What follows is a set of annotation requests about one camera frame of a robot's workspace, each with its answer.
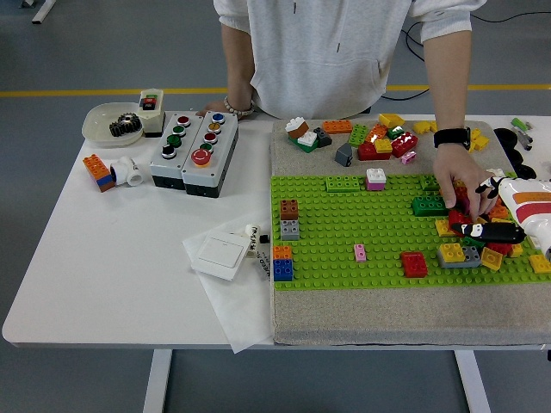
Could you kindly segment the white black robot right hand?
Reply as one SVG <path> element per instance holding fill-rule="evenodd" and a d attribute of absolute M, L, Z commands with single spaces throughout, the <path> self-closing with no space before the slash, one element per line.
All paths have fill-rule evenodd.
<path fill-rule="evenodd" d="M 490 198 L 501 198 L 516 223 L 454 223 L 451 229 L 486 243 L 516 244 L 526 236 L 535 237 L 542 254 L 550 261 L 550 182 L 493 176 L 483 181 L 476 192 L 487 189 L 491 189 Z"/>

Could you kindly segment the person's right hand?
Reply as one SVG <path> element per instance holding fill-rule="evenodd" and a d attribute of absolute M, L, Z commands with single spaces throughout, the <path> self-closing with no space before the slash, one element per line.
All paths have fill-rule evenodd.
<path fill-rule="evenodd" d="M 220 113 L 234 113 L 235 109 L 227 102 L 219 100 L 209 102 L 203 109 L 197 111 L 198 116 L 205 116 L 208 111 Z"/>

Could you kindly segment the person's left hand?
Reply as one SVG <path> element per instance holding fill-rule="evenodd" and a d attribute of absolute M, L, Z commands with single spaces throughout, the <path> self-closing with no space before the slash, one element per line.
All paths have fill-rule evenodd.
<path fill-rule="evenodd" d="M 480 194 L 476 192 L 479 185 L 490 178 L 492 173 L 483 170 L 462 145 L 439 145 L 436 149 L 433 170 L 447 208 L 454 207 L 456 204 L 455 181 L 462 181 L 467 189 L 472 221 L 481 214 L 487 213 L 495 205 L 496 201 L 488 198 L 488 189 Z"/>

